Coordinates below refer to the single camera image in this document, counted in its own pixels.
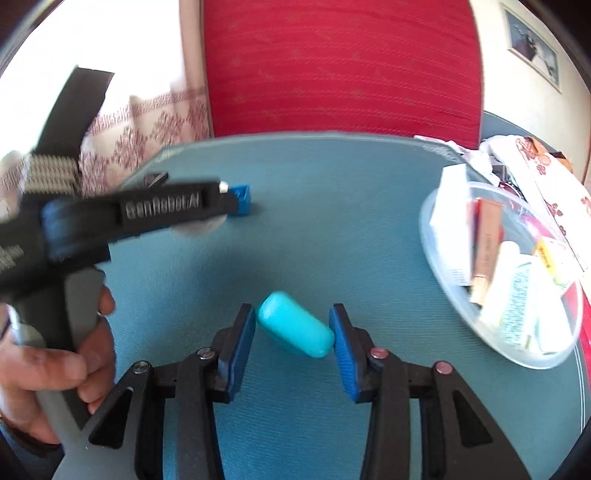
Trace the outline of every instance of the blue plastic block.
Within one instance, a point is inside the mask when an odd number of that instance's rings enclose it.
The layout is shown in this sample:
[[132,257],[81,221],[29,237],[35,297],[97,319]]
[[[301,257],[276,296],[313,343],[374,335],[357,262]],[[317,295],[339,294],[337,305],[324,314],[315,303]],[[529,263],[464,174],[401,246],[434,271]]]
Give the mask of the blue plastic block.
[[249,185],[230,187],[229,192],[238,198],[238,211],[230,216],[243,216],[251,212],[251,188]]
[[267,297],[256,319],[274,336],[315,358],[326,356],[335,344],[335,333],[282,291]]

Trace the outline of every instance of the metal screw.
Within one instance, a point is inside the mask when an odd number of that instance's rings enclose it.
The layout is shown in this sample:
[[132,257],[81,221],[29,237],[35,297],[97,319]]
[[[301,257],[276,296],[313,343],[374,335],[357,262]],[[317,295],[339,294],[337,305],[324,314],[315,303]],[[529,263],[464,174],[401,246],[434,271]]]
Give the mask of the metal screw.
[[369,354],[378,360],[383,360],[388,356],[388,351],[380,346],[375,346],[369,351]]
[[197,356],[201,359],[201,360],[209,360],[210,358],[213,358],[213,356],[216,354],[215,350],[213,348],[210,347],[205,347],[205,348],[200,348],[197,351]]
[[150,364],[144,360],[140,360],[139,362],[134,363],[132,367],[134,369],[134,374],[143,374],[146,373]]
[[435,364],[435,370],[437,370],[442,375],[449,375],[453,372],[453,367],[451,364],[448,364],[447,362],[437,362]]

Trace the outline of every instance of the white wall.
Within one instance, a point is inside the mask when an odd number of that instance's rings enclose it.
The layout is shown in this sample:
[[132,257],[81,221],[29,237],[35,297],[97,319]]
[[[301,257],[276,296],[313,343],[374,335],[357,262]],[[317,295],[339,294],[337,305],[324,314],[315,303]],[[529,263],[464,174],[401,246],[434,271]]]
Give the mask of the white wall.
[[[582,180],[589,154],[591,94],[550,30],[518,0],[470,0],[480,36],[484,110],[494,113],[560,150]],[[560,90],[508,50],[505,4],[558,54]]]

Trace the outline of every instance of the white cloth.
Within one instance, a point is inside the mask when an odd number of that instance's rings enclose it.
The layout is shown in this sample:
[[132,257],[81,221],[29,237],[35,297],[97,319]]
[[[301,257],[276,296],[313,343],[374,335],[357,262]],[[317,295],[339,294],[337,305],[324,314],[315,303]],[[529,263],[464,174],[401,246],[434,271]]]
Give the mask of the white cloth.
[[499,186],[499,182],[501,181],[501,179],[492,172],[492,166],[496,162],[494,158],[491,158],[491,156],[486,151],[468,150],[467,148],[458,145],[453,140],[445,141],[440,140],[439,138],[424,137],[423,135],[415,135],[414,138],[447,145],[448,147],[452,148],[456,153],[460,154],[462,158],[468,163],[468,165],[474,168],[474,170],[476,170],[480,175],[486,178],[495,187]]
[[[582,272],[591,265],[591,196],[562,163],[536,151],[531,140],[517,135],[489,138],[480,145],[503,162],[538,217],[556,225],[573,250]],[[591,293],[583,287],[587,295]]]

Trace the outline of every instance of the teal plastic container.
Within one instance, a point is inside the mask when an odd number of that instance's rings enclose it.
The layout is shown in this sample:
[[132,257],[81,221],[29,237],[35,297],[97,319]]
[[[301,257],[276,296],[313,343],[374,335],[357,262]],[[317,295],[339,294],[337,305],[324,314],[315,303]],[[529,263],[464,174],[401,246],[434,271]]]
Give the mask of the teal plastic container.
[[326,356],[335,344],[335,333],[283,291],[271,293],[256,318],[279,340],[315,358]]

